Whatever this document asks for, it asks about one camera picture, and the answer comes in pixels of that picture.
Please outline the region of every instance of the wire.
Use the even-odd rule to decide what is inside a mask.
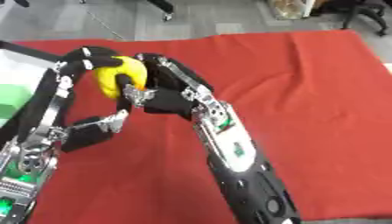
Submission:
[[[93,12],[89,11],[88,9],[86,9],[86,12],[87,12],[88,15],[91,16],[91,18],[92,18],[93,20],[97,21],[103,28],[105,28],[105,29],[108,30],[111,34],[113,34],[113,35],[115,36],[115,39],[126,40],[126,38],[123,37],[122,35],[118,34],[118,33],[115,32],[115,31],[112,31],[112,30],[110,29],[110,27],[109,27],[105,22],[103,22],[101,19],[99,19]]]

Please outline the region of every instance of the red carpet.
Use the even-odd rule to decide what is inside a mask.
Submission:
[[[234,104],[305,220],[392,215],[392,76],[353,32],[21,44],[178,59]],[[114,111],[91,76],[77,94],[72,121]],[[62,155],[31,223],[234,224],[205,157],[189,123],[136,111],[112,141]]]

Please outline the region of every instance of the office chair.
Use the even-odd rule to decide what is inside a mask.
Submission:
[[[320,8],[316,9],[312,15],[318,16],[322,13],[347,13],[346,19],[343,22],[342,29],[345,30],[353,21],[354,17],[362,14],[372,18],[381,29],[376,32],[380,37],[386,35],[388,29],[387,23],[383,16],[385,6],[380,3],[366,3],[367,0],[332,0],[324,3]]]
[[[147,0],[149,3],[157,6],[160,10],[164,12],[163,20],[169,21],[173,18],[174,15],[174,6],[167,2],[166,0]],[[81,4],[85,4],[87,0],[79,0]]]

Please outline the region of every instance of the yellow object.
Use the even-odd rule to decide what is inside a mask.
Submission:
[[[144,64],[127,56],[114,56],[113,58],[123,61],[121,66],[111,67],[105,66],[95,69],[95,77],[98,80],[98,85],[102,92],[112,99],[120,96],[120,90],[116,85],[116,75],[126,74],[132,80],[132,84],[139,90],[144,90],[145,83],[147,82],[147,68]]]

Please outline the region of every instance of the robotic arm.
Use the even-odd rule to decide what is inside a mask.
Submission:
[[[192,123],[205,145],[206,161],[220,191],[241,224],[300,223],[269,161],[257,149],[231,105],[215,99],[208,83],[183,64],[162,55],[137,54],[135,58],[143,62],[147,71],[139,68],[134,74],[129,69],[119,69],[134,62],[115,55],[108,49],[83,47],[66,55],[54,69],[48,69],[40,83],[42,87],[38,87],[45,88],[46,94],[34,95],[18,135],[0,153],[0,224],[28,220],[42,185],[56,169],[55,143],[61,142],[63,151],[72,151],[108,140],[121,130],[132,105],[147,113],[178,114]],[[107,67],[115,69],[103,72]],[[65,127],[62,118],[67,112],[64,108],[74,97],[73,86],[81,74],[95,68],[103,93],[117,99],[116,112]],[[112,81],[108,77],[110,70]]]
[[[177,81],[175,89],[192,102],[192,109],[187,111],[185,108],[182,115],[192,121],[200,141],[205,145],[207,164],[237,220],[241,224],[300,223],[284,184],[233,107],[215,99],[213,89],[175,59],[156,54],[138,54],[136,58],[147,65],[149,75],[164,81]],[[160,86],[173,89],[173,85]],[[134,102],[136,95],[132,93],[125,91],[127,98]]]

